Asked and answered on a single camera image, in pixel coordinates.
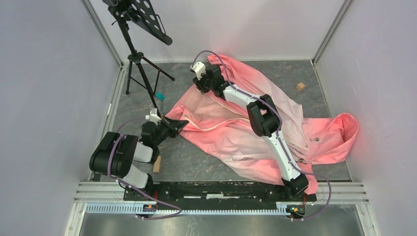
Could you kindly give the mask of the small wooden cube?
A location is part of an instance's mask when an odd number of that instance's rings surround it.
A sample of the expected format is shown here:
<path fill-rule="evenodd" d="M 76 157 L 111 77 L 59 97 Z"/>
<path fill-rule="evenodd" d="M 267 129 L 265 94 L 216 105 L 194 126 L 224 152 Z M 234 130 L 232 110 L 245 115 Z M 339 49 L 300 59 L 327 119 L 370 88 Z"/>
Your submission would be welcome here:
<path fill-rule="evenodd" d="M 305 89 L 305 84 L 304 83 L 298 83 L 296 85 L 296 90 L 297 91 L 303 91 Z"/>

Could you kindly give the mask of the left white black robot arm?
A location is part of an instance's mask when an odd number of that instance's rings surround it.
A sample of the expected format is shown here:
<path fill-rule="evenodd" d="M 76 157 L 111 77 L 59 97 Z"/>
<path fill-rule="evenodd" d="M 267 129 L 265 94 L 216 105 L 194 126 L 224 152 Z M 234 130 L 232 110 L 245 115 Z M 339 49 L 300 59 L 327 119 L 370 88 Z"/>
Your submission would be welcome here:
<path fill-rule="evenodd" d="M 92 172 L 112 177 L 129 188 L 142 200 L 154 196 L 152 176 L 139 170 L 133 162 L 153 164 L 159 156 L 159 145 L 167 138 L 177 137 L 188 125 L 187 120 L 157 117 L 142 124 L 141 135 L 107 132 L 93 152 L 89 168 Z"/>

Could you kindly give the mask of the black perforated music stand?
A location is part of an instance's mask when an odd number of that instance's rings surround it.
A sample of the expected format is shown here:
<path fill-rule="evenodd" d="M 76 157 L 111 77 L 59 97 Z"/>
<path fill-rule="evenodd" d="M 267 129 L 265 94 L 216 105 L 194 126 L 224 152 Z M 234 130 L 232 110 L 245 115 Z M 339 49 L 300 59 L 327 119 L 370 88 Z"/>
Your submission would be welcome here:
<path fill-rule="evenodd" d="M 163 74 L 171 81 L 174 81 L 175 78 L 146 58 L 143 52 L 135 49 L 129 34 L 128 22 L 133 22 L 167 46 L 172 44 L 172 38 L 166 34 L 165 28 L 160 22 L 160 17 L 155 13 L 149 0 L 103 0 L 102 2 L 107 5 L 109 13 L 114 17 L 130 50 L 130 54 L 127 57 L 129 64 L 125 94 L 130 94 L 130 84 L 134 81 L 147 90 L 153 107 L 156 109 L 157 114 L 160 115 L 160 111 L 155 101 L 159 76 L 160 74 Z M 142 61 L 147 62 L 157 70 L 157 77 L 153 87 L 150 85 L 149 79 L 144 71 Z"/>

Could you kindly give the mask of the pink zip jacket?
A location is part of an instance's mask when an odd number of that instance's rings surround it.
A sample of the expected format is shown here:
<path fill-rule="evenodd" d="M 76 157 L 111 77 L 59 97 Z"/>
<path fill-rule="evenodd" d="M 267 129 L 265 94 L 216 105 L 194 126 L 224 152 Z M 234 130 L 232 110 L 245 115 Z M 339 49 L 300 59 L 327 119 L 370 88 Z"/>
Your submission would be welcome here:
<path fill-rule="evenodd" d="M 359 131 L 358 121 L 348 113 L 335 118 L 306 118 L 300 104 L 255 68 L 225 55 L 209 55 L 207 59 L 220 66 L 225 80 L 250 93 L 272 97 L 283 120 L 285 142 L 299 168 L 307 172 L 309 185 L 305 192 L 316 193 L 318 183 L 312 176 L 312 166 L 345 161 Z M 187 120 L 181 135 L 239 176 L 269 184 L 283 183 L 272 150 L 253 132 L 246 109 L 212 92 L 202 94 L 192 85 L 167 117 Z"/>

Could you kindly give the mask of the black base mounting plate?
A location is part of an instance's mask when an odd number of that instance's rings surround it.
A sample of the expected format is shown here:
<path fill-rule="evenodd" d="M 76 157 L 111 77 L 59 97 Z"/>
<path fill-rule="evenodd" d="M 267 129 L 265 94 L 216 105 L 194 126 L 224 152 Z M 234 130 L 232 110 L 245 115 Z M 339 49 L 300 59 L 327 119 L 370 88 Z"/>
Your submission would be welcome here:
<path fill-rule="evenodd" d="M 255 181 L 161 181 L 143 191 L 159 200 L 157 210 L 267 210 L 277 202 L 317 199 L 315 194 L 290 196 L 285 186 Z"/>

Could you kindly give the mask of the long wooden block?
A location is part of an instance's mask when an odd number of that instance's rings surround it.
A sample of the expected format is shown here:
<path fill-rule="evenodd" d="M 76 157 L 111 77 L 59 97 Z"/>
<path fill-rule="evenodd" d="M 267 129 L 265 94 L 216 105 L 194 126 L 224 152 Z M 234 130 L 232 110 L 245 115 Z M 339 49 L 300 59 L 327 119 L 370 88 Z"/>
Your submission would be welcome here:
<path fill-rule="evenodd" d="M 161 156 L 158 156 L 157 159 L 156 159 L 156 161 L 153 164 L 152 171 L 154 173 L 159 173 L 160 172 L 160 169 L 161 169 Z"/>

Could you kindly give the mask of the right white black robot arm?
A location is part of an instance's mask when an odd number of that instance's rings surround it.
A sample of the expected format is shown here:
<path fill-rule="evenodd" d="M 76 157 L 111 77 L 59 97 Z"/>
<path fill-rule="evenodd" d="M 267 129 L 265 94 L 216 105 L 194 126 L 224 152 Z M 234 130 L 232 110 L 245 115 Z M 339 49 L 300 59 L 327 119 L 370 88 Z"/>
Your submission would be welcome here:
<path fill-rule="evenodd" d="M 223 77 L 220 66 L 196 62 L 190 67 L 195 73 L 193 83 L 202 93 L 213 94 L 232 102 L 248 113 L 253 132 L 262 137 L 272 150 L 284 183 L 284 195 L 291 201 L 298 200 L 308 188 L 306 174 L 300 169 L 287 146 L 282 132 L 282 119 L 268 94 L 262 96 L 245 91 Z"/>

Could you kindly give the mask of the small teal block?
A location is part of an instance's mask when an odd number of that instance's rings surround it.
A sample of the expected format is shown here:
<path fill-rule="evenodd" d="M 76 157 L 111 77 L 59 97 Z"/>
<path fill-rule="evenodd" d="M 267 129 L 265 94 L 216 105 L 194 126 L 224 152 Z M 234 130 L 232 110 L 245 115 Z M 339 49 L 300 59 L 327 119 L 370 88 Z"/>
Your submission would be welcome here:
<path fill-rule="evenodd" d="M 163 100 L 165 100 L 165 96 L 162 94 L 162 93 L 160 93 L 160 92 L 157 92 L 156 94 L 155 94 L 155 97 L 157 97 L 159 100 L 161 100 L 161 101 L 163 101 Z"/>

